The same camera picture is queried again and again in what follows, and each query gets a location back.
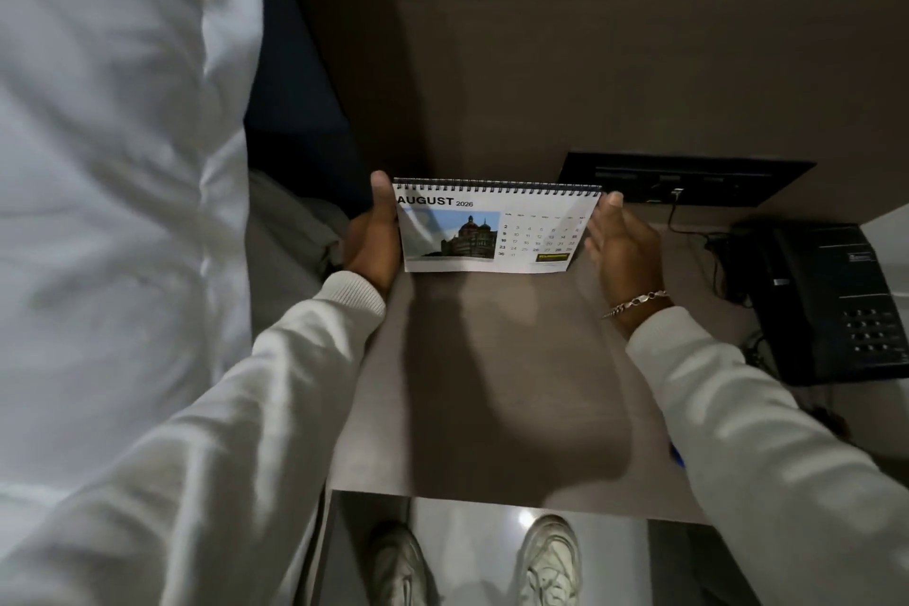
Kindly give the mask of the white pillow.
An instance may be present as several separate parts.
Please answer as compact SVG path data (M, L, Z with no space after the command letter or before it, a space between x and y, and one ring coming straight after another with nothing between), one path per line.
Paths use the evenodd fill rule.
M251 344L263 0L0 0L0 561Z

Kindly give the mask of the person's right white shoe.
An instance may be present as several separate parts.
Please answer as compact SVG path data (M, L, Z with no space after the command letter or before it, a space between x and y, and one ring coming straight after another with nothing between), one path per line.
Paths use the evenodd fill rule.
M582 556L567 520L538 518L529 528L518 557L518 606L578 606Z

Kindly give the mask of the person's white shoe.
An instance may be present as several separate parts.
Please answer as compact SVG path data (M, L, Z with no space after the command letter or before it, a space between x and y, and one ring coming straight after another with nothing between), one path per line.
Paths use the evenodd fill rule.
M578 606L582 556L567 520L538 518L529 528L518 557L518 606Z
M367 549L365 583L370 606L430 606L426 559L402 522L376 528Z

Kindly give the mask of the person's right forearm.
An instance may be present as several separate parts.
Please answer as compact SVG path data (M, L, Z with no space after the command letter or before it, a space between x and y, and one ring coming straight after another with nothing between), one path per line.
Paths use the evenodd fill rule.
M683 308L655 313L626 351L764 606L909 606L909 489Z

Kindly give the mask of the person's left hand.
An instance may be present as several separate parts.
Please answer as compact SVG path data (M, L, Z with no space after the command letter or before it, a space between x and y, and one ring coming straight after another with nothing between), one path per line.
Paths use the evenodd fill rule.
M343 270L364 278L386 299L402 263L399 225L398 234L393 237L371 232L372 208L350 221Z

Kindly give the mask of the person's left white shoe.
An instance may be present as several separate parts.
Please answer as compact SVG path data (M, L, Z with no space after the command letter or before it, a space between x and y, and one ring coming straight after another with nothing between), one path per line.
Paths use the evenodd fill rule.
M367 549L365 583L370 606L430 606L426 559L402 522L376 528Z

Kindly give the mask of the black wall socket panel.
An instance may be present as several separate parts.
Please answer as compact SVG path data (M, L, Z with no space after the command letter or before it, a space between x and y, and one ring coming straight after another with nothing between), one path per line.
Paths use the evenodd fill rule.
M570 152L558 182L619 190L631 203L753 209L812 161Z

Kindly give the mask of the black desk telephone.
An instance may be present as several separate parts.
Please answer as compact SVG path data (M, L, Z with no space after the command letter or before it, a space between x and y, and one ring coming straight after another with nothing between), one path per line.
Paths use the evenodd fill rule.
M909 379L909 338L860 226L754 221L728 244L726 278L751 302L779 381Z

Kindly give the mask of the person's left forearm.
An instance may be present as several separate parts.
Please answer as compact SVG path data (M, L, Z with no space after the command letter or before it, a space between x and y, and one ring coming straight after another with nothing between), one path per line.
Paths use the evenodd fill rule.
M0 606L273 606L384 315L331 275L0 561Z

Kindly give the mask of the person's right hand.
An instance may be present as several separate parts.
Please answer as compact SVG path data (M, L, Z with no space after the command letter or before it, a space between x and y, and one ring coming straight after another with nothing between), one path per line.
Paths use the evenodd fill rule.
M585 248L607 304L606 318L630 339L655 313L673 306L665 289L660 235L624 205L625 238L596 240L596 209Z

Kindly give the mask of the white spiral desk calendar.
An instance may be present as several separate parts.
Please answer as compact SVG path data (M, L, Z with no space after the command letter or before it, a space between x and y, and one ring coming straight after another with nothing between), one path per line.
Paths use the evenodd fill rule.
M392 181L408 273L569 268L602 189L481 179Z

